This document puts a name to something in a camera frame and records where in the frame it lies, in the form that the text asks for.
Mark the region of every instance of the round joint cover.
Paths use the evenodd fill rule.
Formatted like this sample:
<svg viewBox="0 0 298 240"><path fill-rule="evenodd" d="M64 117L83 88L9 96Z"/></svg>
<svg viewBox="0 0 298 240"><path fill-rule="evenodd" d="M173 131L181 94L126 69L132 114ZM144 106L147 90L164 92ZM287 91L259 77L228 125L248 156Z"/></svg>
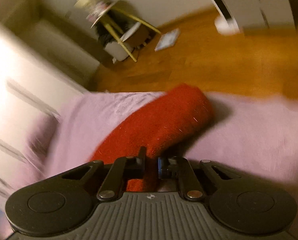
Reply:
<svg viewBox="0 0 298 240"><path fill-rule="evenodd" d="M6 202L6 215L15 231L47 237L81 225L93 208L90 195L77 183L66 180L27 186Z"/></svg>
<svg viewBox="0 0 298 240"><path fill-rule="evenodd" d="M295 200L284 190L249 179L226 180L211 196L212 214L227 227L250 235L273 234L295 218Z"/></svg>

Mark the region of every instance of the red cloth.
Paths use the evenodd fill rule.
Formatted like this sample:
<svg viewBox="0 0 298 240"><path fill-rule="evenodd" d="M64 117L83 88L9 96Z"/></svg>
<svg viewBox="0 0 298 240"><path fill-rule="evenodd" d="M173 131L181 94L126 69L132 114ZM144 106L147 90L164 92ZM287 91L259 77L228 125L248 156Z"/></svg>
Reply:
<svg viewBox="0 0 298 240"><path fill-rule="evenodd" d="M209 100L186 84L146 104L115 128L94 152L91 161L113 163L122 156L137 156L147 147L144 179L128 181L128 191L155 191L156 160L170 146L193 135L213 118Z"/></svg>

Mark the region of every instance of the ribbed gray surface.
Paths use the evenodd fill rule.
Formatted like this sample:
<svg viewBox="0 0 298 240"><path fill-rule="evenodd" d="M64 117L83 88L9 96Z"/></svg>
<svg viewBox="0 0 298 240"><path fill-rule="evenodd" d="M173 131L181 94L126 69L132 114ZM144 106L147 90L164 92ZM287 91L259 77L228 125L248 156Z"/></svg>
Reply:
<svg viewBox="0 0 298 240"><path fill-rule="evenodd" d="M45 239L14 234L10 240ZM200 203L185 201L177 192L130 193L100 204L81 227L54 240L291 240L286 232L250 237L229 231L215 222Z"/></svg>

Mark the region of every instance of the baseboard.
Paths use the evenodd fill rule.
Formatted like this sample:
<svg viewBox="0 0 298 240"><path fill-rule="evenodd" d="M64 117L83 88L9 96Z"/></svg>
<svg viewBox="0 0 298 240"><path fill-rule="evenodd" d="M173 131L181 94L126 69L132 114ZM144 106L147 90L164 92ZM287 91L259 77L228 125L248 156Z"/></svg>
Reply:
<svg viewBox="0 0 298 240"><path fill-rule="evenodd" d="M189 18L192 18L192 17L196 17L196 16L201 16L201 15L208 15L210 13L214 13L215 11L217 11L217 9L215 8L214 5L210 5L210 6L207 6L205 8L201 8L201 9L198 9L198 10L195 10L193 12L190 12L188 14L183 14L181 15L180 17L176 18L176 19L173 19L169 22L166 22L160 26L158 26L157 28L158 29L164 29L166 27L169 27L171 25L175 25L175 24L178 24L182 21L185 21Z"/></svg>

